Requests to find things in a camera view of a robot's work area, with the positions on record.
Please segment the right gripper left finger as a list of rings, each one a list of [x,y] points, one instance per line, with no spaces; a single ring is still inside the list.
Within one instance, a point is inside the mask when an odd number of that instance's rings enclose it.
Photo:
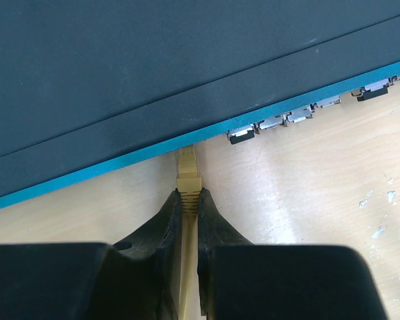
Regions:
[[[182,201],[108,243],[0,245],[0,319],[176,319]]]

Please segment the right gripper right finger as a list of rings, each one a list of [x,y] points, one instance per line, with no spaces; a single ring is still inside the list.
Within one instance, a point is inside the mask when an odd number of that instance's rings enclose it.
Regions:
[[[255,245],[198,199],[201,314],[207,319],[385,319],[365,260],[338,245]]]

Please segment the large rack network switch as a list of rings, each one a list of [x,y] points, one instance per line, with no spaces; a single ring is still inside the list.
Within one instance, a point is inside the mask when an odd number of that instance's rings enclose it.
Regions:
[[[400,75],[400,1],[0,1],[0,209]]]

